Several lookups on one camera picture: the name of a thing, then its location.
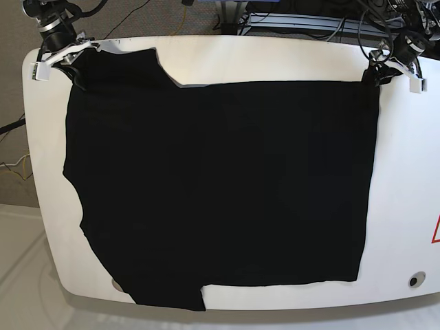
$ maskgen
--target gray floor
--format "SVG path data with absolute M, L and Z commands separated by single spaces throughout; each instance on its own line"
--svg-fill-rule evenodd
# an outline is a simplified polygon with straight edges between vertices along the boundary
M 73 1 L 86 11 L 92 9 L 98 0 Z M 145 0 L 118 1 L 110 0 L 97 15 L 81 19 L 75 23 L 77 32 L 84 30 L 87 36 L 102 39 L 132 9 L 143 4 Z M 110 38 L 129 36 L 158 36 L 172 34 L 182 22 L 184 7 L 180 0 L 151 0 L 142 9 L 133 13 Z M 186 20 L 179 34 L 218 34 L 212 31 L 217 23 L 217 12 L 214 3 L 195 2 L 189 8 Z M 21 12 L 19 0 L 2 1 L 0 11 L 0 126 L 18 120 L 24 113 L 21 63 L 26 54 L 41 44 L 41 38 L 34 20 Z M 301 37 L 286 34 L 255 33 L 253 35 Z M 355 40 L 344 38 L 343 43 L 355 43 Z M 15 163 L 28 152 L 28 140 L 25 126 L 16 129 L 0 144 L 0 162 Z M 31 173 L 30 160 L 26 161 L 26 171 Z M 5 173 L 0 168 L 0 204 L 37 207 L 34 180 L 31 177 L 22 181 L 16 175 Z

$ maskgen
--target white tabletop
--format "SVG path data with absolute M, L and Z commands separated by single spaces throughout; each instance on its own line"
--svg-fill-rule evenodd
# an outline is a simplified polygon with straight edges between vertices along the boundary
M 163 68 L 183 85 L 359 81 L 368 65 L 357 46 L 286 38 L 166 36 L 114 39 L 101 45 L 115 53 L 155 47 Z M 23 63 L 27 136 L 38 200 L 61 283 L 80 296 L 132 303 L 128 294 L 114 289 L 110 275 L 91 251 L 79 228 L 78 195 L 62 174 L 72 84 L 55 69 L 49 82 L 29 80 L 36 54 L 36 50 L 30 52 Z M 440 213 L 440 63 L 425 58 L 420 62 L 428 92 L 410 93 L 403 76 L 382 87 L 366 246 L 358 280 L 271 287 L 209 285 L 203 288 L 207 309 L 330 307 L 440 292 L 440 243 L 432 243 Z M 103 166 L 110 165 L 111 157 Z M 417 289 L 409 288 L 408 281 L 417 272 L 425 272 L 426 280 Z

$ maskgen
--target fabric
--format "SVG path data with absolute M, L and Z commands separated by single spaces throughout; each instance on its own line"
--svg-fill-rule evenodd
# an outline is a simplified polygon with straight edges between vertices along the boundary
M 154 49 L 88 50 L 75 66 L 87 91 L 71 89 L 64 175 L 136 303 L 203 311 L 204 285 L 356 281 L 379 88 L 179 88 Z

